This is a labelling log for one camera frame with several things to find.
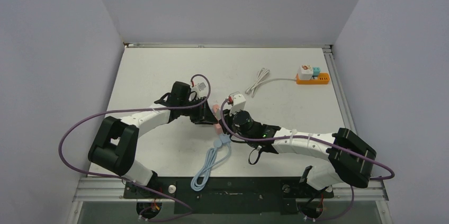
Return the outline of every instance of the gray wall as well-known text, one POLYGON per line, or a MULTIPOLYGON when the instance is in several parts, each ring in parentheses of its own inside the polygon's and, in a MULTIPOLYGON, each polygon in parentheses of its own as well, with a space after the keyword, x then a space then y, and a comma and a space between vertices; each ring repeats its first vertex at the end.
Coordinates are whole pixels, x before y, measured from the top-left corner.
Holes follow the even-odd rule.
MULTIPOLYGON (((122 54, 101 0, 0 0, 1 223, 65 223, 79 175, 62 134, 104 110, 122 54)), ((68 139, 86 167, 97 124, 68 139)))
POLYGON ((358 133, 397 172, 396 224, 449 222, 448 50, 449 0, 359 0, 334 46, 358 133))
POLYGON ((331 44, 358 0, 102 0, 125 42, 331 44))

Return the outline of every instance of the black loop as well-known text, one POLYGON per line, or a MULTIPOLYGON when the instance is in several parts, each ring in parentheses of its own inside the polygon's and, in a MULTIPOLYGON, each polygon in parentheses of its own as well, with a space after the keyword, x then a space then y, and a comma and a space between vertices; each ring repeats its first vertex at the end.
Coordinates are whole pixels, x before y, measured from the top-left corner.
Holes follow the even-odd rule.
POLYGON ((254 148, 254 150, 252 150, 250 153, 249 153, 249 156, 248 156, 248 163, 250 164, 250 165, 256 165, 257 164, 257 162, 259 162, 259 159, 260 159, 260 157, 261 157, 261 154, 262 154, 262 149, 259 151, 259 153, 257 154, 257 159, 256 159, 256 161, 255 162, 253 162, 253 163, 251 163, 251 160, 249 160, 250 158, 251 158, 251 154, 255 151, 255 150, 257 150, 257 148, 254 148))

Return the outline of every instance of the white tabletop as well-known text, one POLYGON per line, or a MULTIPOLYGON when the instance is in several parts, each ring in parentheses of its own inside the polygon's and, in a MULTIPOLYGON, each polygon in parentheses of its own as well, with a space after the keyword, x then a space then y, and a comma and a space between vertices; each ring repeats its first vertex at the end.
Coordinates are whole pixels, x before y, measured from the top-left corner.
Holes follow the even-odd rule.
MULTIPOLYGON (((127 48, 107 109, 148 107, 169 92, 175 81, 189 83, 196 73, 211 82, 210 106, 221 104, 230 93, 244 93, 263 67, 271 71, 268 78, 294 78, 302 64, 328 72, 319 48, 127 48)), ((313 133, 337 132, 344 126, 331 82, 297 85, 275 81, 261 86, 254 98, 245 97, 245 110, 261 123, 313 133)), ((212 126, 194 125, 188 117, 180 117, 140 137, 136 159, 159 176, 193 176, 216 138, 212 126)), ((300 176, 305 167, 324 162, 295 154, 263 153, 252 166, 248 164, 251 150, 246 144, 232 144, 231 157, 211 176, 300 176)), ((217 159, 226 151, 223 147, 217 159)), ((110 174, 96 164, 89 170, 110 174)))

